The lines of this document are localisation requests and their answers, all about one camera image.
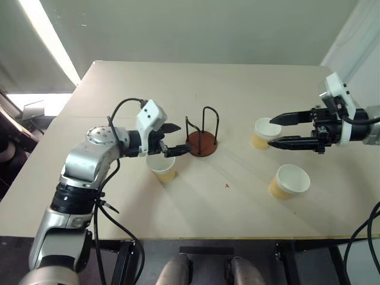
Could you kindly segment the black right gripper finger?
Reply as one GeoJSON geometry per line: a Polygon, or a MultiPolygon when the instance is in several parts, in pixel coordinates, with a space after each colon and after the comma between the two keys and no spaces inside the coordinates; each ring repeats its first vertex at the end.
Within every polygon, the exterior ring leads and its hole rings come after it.
{"type": "Polygon", "coordinates": [[[298,125],[309,122],[312,122],[312,112],[310,110],[283,113],[270,119],[270,123],[276,125],[298,125]]]}
{"type": "Polygon", "coordinates": [[[268,145],[282,150],[317,150],[319,141],[312,137],[285,136],[273,139],[268,145]]]}

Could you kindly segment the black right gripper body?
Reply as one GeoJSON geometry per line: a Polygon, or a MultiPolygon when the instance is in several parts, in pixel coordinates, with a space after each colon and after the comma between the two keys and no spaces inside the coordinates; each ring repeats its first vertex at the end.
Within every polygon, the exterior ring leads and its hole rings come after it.
{"type": "Polygon", "coordinates": [[[340,141],[342,120],[336,114],[331,114],[327,108],[312,108],[311,114],[314,126],[311,136],[318,140],[314,152],[324,154],[326,147],[340,141]]]}

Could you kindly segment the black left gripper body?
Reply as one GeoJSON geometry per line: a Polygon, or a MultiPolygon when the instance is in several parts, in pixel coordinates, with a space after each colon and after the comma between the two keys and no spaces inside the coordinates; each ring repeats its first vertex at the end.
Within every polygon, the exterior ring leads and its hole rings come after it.
{"type": "Polygon", "coordinates": [[[167,152],[167,146],[163,142],[165,133],[167,133],[167,126],[163,125],[157,131],[152,130],[148,136],[148,155],[160,154],[167,152]]]}

